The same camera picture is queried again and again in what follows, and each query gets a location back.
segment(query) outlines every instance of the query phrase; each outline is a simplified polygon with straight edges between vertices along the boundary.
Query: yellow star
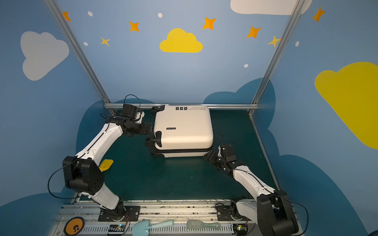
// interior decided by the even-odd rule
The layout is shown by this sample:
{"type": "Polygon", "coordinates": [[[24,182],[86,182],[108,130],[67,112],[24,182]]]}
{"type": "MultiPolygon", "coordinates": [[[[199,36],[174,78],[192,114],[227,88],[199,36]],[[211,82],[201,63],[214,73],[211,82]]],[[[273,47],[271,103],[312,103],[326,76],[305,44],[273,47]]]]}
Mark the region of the yellow star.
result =
{"type": "Polygon", "coordinates": [[[315,19],[316,22],[319,22],[320,17],[321,17],[324,13],[325,13],[325,11],[322,11],[322,10],[320,9],[320,7],[319,7],[318,12],[316,13],[316,15],[314,15],[314,17],[313,17],[312,19],[315,19]]]}
{"type": "Polygon", "coordinates": [[[106,44],[109,47],[109,44],[108,44],[109,39],[105,40],[102,37],[101,37],[101,39],[102,39],[102,43],[101,44],[106,44]]]}
{"type": "Polygon", "coordinates": [[[250,33],[248,34],[247,38],[249,38],[249,37],[254,37],[254,38],[256,38],[256,37],[257,37],[257,33],[258,33],[258,31],[259,31],[260,29],[261,29],[261,28],[255,29],[255,28],[251,27],[251,31],[250,31],[250,33]]]}
{"type": "Polygon", "coordinates": [[[71,21],[71,19],[68,17],[68,11],[63,13],[64,18],[66,18],[67,21],[71,21]]]}
{"type": "Polygon", "coordinates": [[[280,41],[280,40],[281,40],[281,39],[276,39],[276,36],[274,35],[274,36],[273,36],[273,40],[272,40],[272,42],[268,43],[268,45],[269,45],[269,44],[273,44],[274,47],[276,47],[277,42],[280,41]]]}
{"type": "Polygon", "coordinates": [[[207,17],[205,17],[205,25],[203,26],[203,28],[202,29],[207,29],[207,28],[209,28],[209,29],[213,29],[213,24],[214,24],[214,21],[215,21],[216,19],[208,19],[207,17]]]}
{"type": "Polygon", "coordinates": [[[131,29],[130,29],[130,31],[135,30],[135,31],[138,31],[138,32],[139,32],[139,30],[138,30],[138,25],[139,25],[139,23],[132,23],[131,21],[129,21],[129,22],[130,22],[130,25],[131,25],[131,29]]]}

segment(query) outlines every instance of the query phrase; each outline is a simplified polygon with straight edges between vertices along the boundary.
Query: white suitcase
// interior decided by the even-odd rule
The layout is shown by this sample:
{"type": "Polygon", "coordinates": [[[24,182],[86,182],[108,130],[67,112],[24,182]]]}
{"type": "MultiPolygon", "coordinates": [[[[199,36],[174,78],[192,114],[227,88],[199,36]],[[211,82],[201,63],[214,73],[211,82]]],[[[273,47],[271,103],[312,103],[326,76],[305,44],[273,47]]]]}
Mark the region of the white suitcase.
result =
{"type": "Polygon", "coordinates": [[[151,154],[164,157],[203,156],[210,152],[213,131],[206,106],[163,105],[153,107],[156,113],[153,132],[146,146],[151,154]]]}

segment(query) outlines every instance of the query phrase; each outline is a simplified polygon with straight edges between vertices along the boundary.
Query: metal base rail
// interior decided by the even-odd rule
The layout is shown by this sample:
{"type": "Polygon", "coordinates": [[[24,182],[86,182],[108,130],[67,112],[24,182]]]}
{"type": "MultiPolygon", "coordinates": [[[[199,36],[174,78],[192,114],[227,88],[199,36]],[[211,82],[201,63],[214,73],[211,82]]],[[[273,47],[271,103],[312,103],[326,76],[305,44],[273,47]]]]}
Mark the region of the metal base rail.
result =
{"type": "MultiPolygon", "coordinates": [[[[104,107],[106,109],[122,109],[122,103],[105,103],[104,107]]],[[[131,103],[133,106],[139,106],[139,103],[131,103]]],[[[207,106],[212,110],[254,110],[258,109],[258,104],[188,104],[188,103],[142,103],[140,106],[143,109],[151,109],[153,106],[162,106],[162,105],[172,105],[172,106],[207,106]]]]}

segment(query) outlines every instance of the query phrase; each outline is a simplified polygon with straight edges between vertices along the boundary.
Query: orange round sign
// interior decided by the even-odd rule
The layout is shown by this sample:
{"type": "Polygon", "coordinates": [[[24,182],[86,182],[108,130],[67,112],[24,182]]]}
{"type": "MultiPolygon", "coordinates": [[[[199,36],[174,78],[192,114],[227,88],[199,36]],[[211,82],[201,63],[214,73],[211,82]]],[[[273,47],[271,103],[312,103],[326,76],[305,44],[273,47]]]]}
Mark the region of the orange round sign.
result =
{"type": "Polygon", "coordinates": [[[69,220],[64,227],[64,233],[67,236],[78,234],[84,227],[84,219],[81,217],[74,217],[69,220]]]}

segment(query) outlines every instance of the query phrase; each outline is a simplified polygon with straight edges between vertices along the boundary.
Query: black mounting plate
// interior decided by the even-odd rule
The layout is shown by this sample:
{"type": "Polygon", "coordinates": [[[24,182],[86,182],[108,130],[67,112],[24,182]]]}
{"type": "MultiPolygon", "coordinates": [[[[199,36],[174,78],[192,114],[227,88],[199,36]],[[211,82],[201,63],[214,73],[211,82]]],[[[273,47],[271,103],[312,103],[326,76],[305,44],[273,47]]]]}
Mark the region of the black mounting plate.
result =
{"type": "MultiPolygon", "coordinates": [[[[130,216],[130,221],[138,221],[139,218],[139,210],[140,206],[124,206],[126,212],[130,216]]],[[[98,217],[98,221],[105,221],[105,222],[117,222],[114,221],[114,215],[107,214],[105,211],[101,211],[102,214],[98,217]]],[[[122,220],[119,222],[125,222],[127,220],[127,216],[125,216],[122,220]]]]}
{"type": "MultiPolygon", "coordinates": [[[[231,209],[230,206],[227,205],[216,205],[215,209],[217,210],[217,218],[218,221],[235,221],[231,217],[231,209]]],[[[247,221],[247,217],[243,216],[241,221],[247,221]]]]}

